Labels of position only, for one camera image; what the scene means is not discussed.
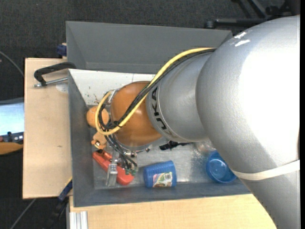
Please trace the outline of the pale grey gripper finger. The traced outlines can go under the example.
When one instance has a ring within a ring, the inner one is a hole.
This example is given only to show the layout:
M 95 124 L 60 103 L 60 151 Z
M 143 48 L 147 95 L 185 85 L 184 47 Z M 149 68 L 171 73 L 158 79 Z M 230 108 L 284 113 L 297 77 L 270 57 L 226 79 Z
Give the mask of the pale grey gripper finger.
M 116 164 L 111 164 L 111 185 L 115 186 L 116 184 L 116 178 L 117 178 L 117 165 Z
M 112 186 L 112 164 L 108 165 L 105 185 L 108 187 Z

